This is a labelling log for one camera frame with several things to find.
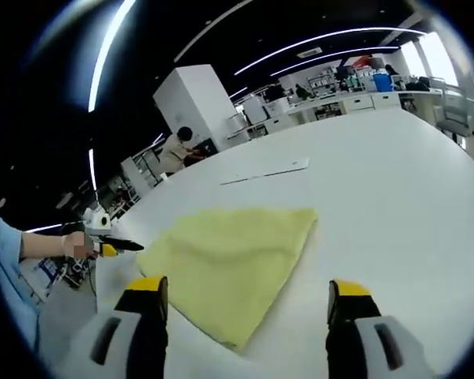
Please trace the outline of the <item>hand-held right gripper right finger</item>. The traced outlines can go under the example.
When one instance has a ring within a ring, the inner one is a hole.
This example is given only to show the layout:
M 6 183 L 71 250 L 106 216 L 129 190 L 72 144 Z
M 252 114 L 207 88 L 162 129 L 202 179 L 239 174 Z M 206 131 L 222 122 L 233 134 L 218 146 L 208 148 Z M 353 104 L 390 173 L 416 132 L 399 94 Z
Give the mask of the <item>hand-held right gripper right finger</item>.
M 329 282 L 330 378 L 433 378 L 422 344 L 395 317 L 381 315 L 364 286 Z

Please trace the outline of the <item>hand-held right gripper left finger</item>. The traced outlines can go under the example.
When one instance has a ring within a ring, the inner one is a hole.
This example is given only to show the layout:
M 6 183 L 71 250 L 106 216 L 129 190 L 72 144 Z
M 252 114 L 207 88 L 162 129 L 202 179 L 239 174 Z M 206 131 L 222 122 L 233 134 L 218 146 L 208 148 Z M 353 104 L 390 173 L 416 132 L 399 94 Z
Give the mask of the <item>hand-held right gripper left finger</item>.
M 89 361 L 105 378 L 162 378 L 168 345 L 166 276 L 133 281 L 94 320 Z

